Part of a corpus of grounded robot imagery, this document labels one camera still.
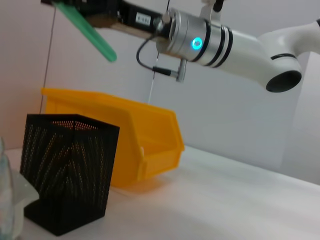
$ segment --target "white table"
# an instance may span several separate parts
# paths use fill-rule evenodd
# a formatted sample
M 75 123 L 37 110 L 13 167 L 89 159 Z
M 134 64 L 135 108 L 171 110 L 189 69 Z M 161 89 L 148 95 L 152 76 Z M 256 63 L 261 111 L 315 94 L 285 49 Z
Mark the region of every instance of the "white table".
M 187 147 L 177 170 L 112 189 L 104 218 L 62 237 L 26 219 L 22 240 L 54 239 L 320 240 L 320 186 Z

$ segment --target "white wall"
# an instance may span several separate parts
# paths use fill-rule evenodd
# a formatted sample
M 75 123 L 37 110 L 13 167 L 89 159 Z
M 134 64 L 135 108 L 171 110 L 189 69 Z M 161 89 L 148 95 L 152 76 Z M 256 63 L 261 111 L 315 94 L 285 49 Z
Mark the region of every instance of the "white wall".
M 312 53 L 293 126 L 288 135 L 281 173 L 320 184 L 320 56 Z
M 171 0 L 169 6 L 195 15 L 201 10 L 199 1 Z M 222 22 L 259 36 L 314 22 L 319 9 L 318 0 L 230 0 Z M 300 58 L 302 65 L 307 59 Z M 178 61 L 160 56 L 158 66 L 172 65 Z M 300 90 L 301 84 L 270 93 L 248 79 L 188 63 L 184 84 L 155 75 L 151 104 L 176 111 L 187 145 L 278 171 Z
M 0 136 L 21 147 L 27 113 L 39 113 L 54 9 L 40 0 L 0 1 Z
M 168 4 L 167 0 L 129 2 L 158 12 L 165 12 Z M 137 49 L 143 39 L 112 29 L 100 29 L 99 33 L 117 53 L 116 62 L 105 60 L 72 23 L 57 11 L 45 86 L 99 91 L 147 102 L 154 73 L 141 67 L 136 60 Z M 157 54 L 155 44 L 150 43 L 143 50 L 141 59 L 153 66 Z

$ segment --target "green handle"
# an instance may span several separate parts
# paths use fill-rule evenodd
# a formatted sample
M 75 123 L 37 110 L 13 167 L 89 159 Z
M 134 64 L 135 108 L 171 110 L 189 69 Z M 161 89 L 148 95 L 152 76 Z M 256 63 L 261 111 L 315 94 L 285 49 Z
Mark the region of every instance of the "green handle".
M 73 25 L 88 39 L 95 48 L 110 62 L 117 60 L 117 54 L 106 40 L 84 19 L 74 6 L 68 6 L 63 2 L 53 2 Z

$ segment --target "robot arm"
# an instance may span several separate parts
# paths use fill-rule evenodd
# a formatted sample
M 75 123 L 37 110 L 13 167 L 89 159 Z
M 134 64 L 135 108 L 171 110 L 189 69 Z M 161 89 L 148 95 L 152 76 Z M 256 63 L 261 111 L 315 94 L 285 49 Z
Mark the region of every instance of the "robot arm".
M 137 53 L 139 63 L 150 70 L 183 82 L 186 63 L 249 78 L 269 92 L 294 88 L 302 79 L 297 57 L 320 54 L 320 19 L 314 23 L 266 33 L 258 38 L 220 23 L 224 0 L 204 0 L 200 17 L 169 9 L 160 14 L 123 0 L 54 0 L 74 5 L 94 27 L 113 28 L 145 38 Z M 41 0 L 49 4 L 51 0 Z M 178 71 L 148 67 L 139 60 L 142 47 L 156 39 L 157 50 L 181 59 Z

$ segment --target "black stripe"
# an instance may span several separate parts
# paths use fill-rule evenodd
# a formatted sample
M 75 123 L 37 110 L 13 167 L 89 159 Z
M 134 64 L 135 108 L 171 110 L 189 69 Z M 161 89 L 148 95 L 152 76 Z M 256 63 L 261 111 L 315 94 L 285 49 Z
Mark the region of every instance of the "black stripe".
M 278 54 L 278 55 L 272 56 L 271 59 L 275 60 L 275 59 L 284 58 L 284 57 L 291 57 L 291 58 L 297 59 L 295 55 L 290 53 Z
M 228 32 L 229 32 L 229 43 L 228 43 L 228 47 L 227 47 L 227 49 L 226 49 L 226 51 L 225 51 L 225 54 L 224 54 L 223 58 L 221 59 L 221 61 L 220 61 L 216 66 L 214 66 L 213 68 L 218 68 L 218 67 L 220 67 L 220 66 L 227 60 L 227 58 L 229 57 L 229 54 L 230 54 L 231 49 L 232 49 L 232 45 L 234 44 L 234 35 L 233 35 L 233 33 L 232 33 L 232 31 L 231 31 L 230 28 L 228 28 Z
M 225 34 L 225 29 L 223 26 L 221 26 L 221 39 L 220 39 L 220 45 L 218 47 L 218 50 L 216 51 L 215 56 L 212 58 L 212 60 L 206 64 L 205 66 L 210 66 L 212 64 L 214 64 L 218 58 L 220 57 L 222 50 L 224 49 L 224 45 L 225 45 L 225 41 L 226 41 L 226 34 Z
M 206 27 L 206 33 L 205 33 L 205 39 L 204 39 L 204 42 L 203 42 L 203 46 L 202 46 L 199 54 L 191 62 L 198 61 L 203 56 L 205 51 L 207 50 L 207 47 L 208 47 L 208 44 L 209 44 L 209 41 L 210 41 L 210 36 L 211 36 L 211 25 L 207 20 L 205 20 L 205 27 Z

